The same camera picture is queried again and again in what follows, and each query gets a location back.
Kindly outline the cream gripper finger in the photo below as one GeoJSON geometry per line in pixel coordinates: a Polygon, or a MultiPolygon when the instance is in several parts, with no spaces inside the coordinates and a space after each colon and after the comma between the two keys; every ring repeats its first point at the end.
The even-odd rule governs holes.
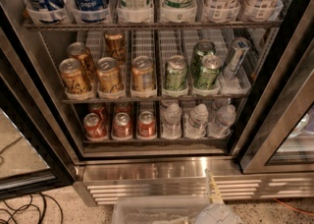
{"type": "Polygon", "coordinates": [[[208,197],[209,201],[215,204],[223,204],[224,201],[222,199],[220,190],[217,186],[217,183],[214,179],[212,172],[208,168],[205,169],[205,175],[206,175],[206,185],[205,185],[206,196],[208,197]]]}

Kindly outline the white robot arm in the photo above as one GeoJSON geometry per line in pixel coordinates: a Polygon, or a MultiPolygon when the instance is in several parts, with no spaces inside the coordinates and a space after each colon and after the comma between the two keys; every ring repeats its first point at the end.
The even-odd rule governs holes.
{"type": "Polygon", "coordinates": [[[195,218],[195,224],[242,224],[241,218],[224,203],[220,190],[209,168],[205,169],[208,204],[195,218]]]}

